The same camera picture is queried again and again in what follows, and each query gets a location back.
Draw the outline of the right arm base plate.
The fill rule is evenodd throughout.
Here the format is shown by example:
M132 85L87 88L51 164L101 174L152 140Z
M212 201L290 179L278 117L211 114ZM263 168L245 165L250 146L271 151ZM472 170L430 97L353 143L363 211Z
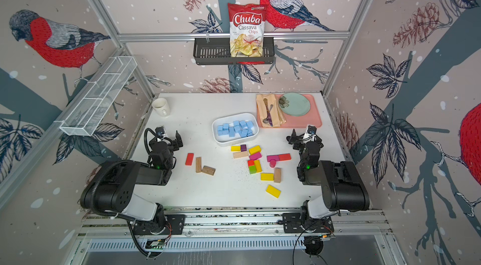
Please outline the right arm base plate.
M308 233L327 233L334 232L333 222L330 217L322 219L312 219L301 213L283 213L282 218L277 221L278 225L283 227L286 234Z

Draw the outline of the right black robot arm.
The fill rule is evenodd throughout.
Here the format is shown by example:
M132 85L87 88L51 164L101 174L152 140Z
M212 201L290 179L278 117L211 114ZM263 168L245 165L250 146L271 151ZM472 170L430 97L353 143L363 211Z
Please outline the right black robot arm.
M321 195L303 202L299 223L303 229L314 230L340 211L358 212L370 208L368 191L353 162L322 161L323 143L316 129L309 127L302 135L295 131L286 137L299 152L296 168L299 181L305 186L318 186Z

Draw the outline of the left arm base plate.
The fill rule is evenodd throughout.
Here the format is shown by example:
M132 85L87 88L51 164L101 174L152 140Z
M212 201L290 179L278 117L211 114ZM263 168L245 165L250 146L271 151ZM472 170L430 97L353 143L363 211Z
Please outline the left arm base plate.
M152 221L137 221L134 234L139 236L181 235L185 215L156 215Z

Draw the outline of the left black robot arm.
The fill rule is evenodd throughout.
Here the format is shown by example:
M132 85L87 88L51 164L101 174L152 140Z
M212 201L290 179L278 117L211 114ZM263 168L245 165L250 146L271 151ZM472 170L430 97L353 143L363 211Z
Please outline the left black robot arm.
M105 162L80 197L84 209L100 216L126 220L140 235L180 234L184 217L168 217L164 206L134 193L137 185L166 186L176 165L174 152L183 147L181 135L166 136L163 127L144 131L146 162Z

